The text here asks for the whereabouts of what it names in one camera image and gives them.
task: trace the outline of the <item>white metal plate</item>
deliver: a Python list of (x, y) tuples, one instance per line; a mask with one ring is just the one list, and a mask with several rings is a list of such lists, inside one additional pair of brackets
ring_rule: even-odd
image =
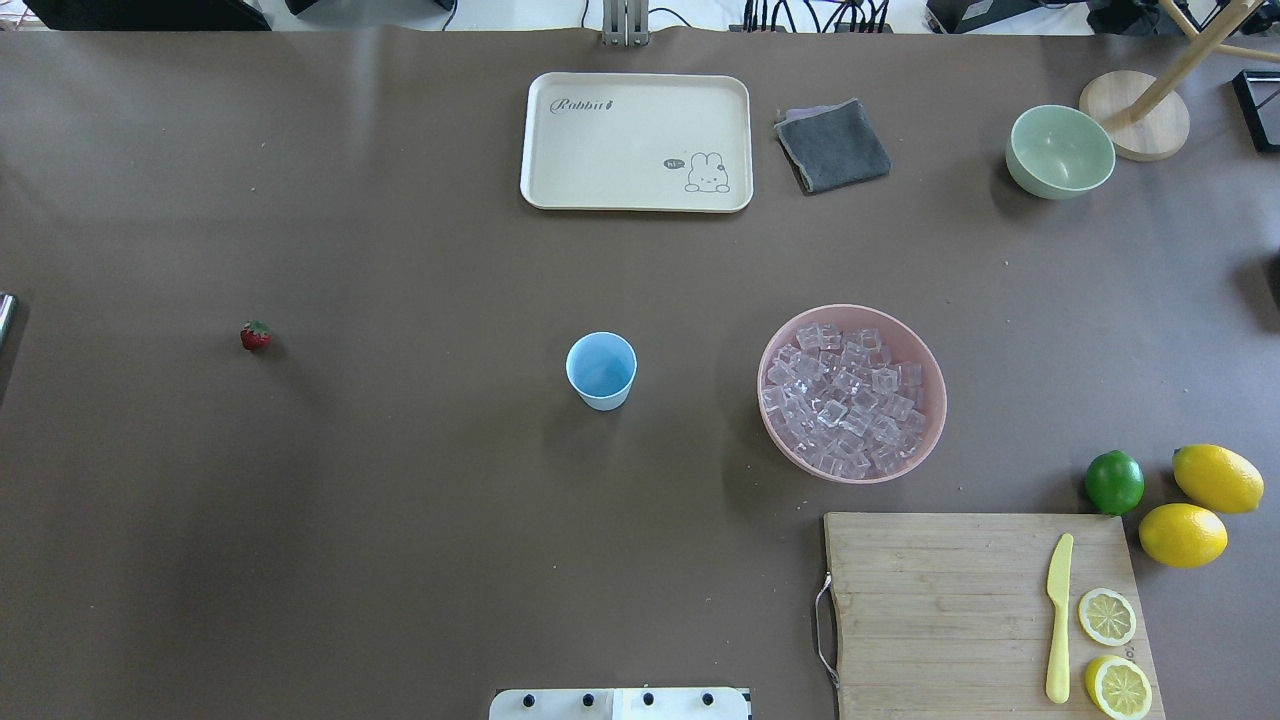
[(520, 191), (547, 210), (736, 213), (753, 193), (746, 86), (726, 76), (539, 76)]
[(736, 688), (513, 689), (498, 693), (489, 705), (489, 720), (750, 720), (750, 691)]

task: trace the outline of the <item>blue cup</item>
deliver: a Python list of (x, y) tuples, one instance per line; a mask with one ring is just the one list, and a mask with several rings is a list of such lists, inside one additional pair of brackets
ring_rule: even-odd
[(627, 398), (636, 377), (636, 351), (613, 333), (591, 333), (568, 348), (564, 373), (573, 389), (596, 410), (613, 410)]

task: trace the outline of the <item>cutting board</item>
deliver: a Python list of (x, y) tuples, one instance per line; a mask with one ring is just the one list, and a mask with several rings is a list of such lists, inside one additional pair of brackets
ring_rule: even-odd
[[(1084, 689), (1084, 666), (1108, 653), (1142, 667), (1155, 691), (1147, 717), (1165, 717), (1119, 518), (829, 512), (824, 520), (845, 720), (1097, 720), (1105, 716)], [(1071, 696), (1055, 705), (1044, 696), (1053, 629), (1044, 583), (1062, 533), (1075, 537)], [(1124, 647), (1080, 628), (1080, 597), (1097, 587), (1121, 593), (1138, 614)]]

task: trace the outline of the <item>citrus fruit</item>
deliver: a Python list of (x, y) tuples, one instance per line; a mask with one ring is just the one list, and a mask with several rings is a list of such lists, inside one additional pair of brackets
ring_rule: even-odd
[(1080, 598), (1080, 625), (1100, 643), (1119, 647), (1133, 639), (1138, 630), (1138, 615), (1123, 594), (1094, 588)]
[(1094, 657), (1084, 669), (1084, 689), (1093, 705), (1114, 720), (1139, 720), (1151, 712), (1147, 674), (1119, 655)]
[(1203, 507), (1170, 502), (1147, 512), (1138, 524), (1138, 541), (1158, 562), (1199, 568), (1226, 550), (1226, 527)]
[(1085, 495), (1107, 515), (1137, 507), (1146, 488), (1138, 461), (1119, 450), (1098, 455), (1084, 473)]
[(1262, 500), (1262, 474), (1252, 462), (1216, 445), (1174, 452), (1174, 482), (1187, 497), (1215, 512), (1251, 512)]

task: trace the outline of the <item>folded towel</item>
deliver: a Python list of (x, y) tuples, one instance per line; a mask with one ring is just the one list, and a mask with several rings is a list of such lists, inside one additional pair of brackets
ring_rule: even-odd
[(878, 178), (892, 167), (856, 97), (840, 105), (787, 110), (773, 129), (808, 192)]

